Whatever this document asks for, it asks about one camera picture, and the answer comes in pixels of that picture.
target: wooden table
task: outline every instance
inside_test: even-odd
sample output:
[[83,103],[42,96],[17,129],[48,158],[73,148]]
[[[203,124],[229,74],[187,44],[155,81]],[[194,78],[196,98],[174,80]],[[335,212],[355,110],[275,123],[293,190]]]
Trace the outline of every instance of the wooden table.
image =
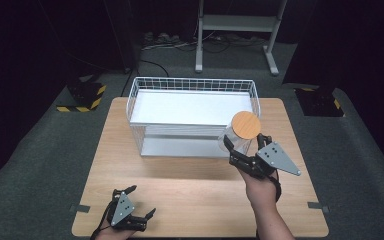
[[[126,118],[127,98],[115,98],[83,192],[72,233],[90,236],[114,189],[137,185],[129,195],[135,216],[157,211],[135,237],[253,237],[255,219],[245,184],[227,159],[141,157]],[[260,99],[262,133],[279,142],[301,176],[279,171],[283,194],[278,209],[296,237],[323,237],[328,227],[292,126],[280,99]],[[248,155],[256,150],[253,141]]]

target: metal shelf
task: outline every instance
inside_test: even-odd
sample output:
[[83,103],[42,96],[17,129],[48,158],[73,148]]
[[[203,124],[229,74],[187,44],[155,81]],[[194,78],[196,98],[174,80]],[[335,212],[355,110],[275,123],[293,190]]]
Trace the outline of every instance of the metal shelf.
[[275,17],[204,15],[203,30],[272,32]]
[[218,138],[241,111],[260,116],[252,80],[137,77],[126,115],[141,156],[226,158]]
[[272,75],[277,76],[279,74],[279,71],[273,58],[272,49],[287,3],[287,0],[280,1],[280,7],[276,16],[261,17],[235,15],[204,15],[204,0],[200,0],[195,72],[200,73],[203,69],[202,32],[204,30],[269,32],[271,33],[270,39],[268,44],[263,46],[263,52],[266,56],[270,72],[272,73]]

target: dark background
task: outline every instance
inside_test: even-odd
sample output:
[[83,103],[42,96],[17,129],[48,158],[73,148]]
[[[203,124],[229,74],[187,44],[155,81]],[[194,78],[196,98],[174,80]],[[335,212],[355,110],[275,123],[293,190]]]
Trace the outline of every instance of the dark background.
[[[207,2],[209,13],[250,15],[274,15],[278,3]],[[0,168],[67,82],[96,69],[125,70],[103,1],[42,3],[0,1]],[[131,17],[135,30],[188,41],[197,7],[198,1],[132,1]],[[384,153],[384,1],[290,0],[283,20],[277,40],[299,43],[284,82],[324,84],[327,69],[346,54],[337,87],[353,101]]]

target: metal bracket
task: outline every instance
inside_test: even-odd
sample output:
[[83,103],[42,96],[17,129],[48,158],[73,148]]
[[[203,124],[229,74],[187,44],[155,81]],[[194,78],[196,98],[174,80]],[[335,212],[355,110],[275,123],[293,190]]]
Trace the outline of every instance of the metal bracket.
[[301,171],[277,142],[272,142],[261,148],[258,150],[257,155],[271,167],[297,176],[301,175]]
[[129,214],[131,214],[135,210],[133,203],[127,197],[127,194],[123,191],[120,194],[120,198],[118,199],[117,208],[114,212],[114,217],[111,222],[111,226],[116,225]]

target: white basket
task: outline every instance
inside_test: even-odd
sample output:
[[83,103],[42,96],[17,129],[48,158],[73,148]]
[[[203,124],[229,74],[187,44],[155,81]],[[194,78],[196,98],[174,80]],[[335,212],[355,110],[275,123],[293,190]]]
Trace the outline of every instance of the white basket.
[[252,80],[137,77],[126,108],[140,154],[172,157],[228,157],[218,137],[240,111],[260,117]]

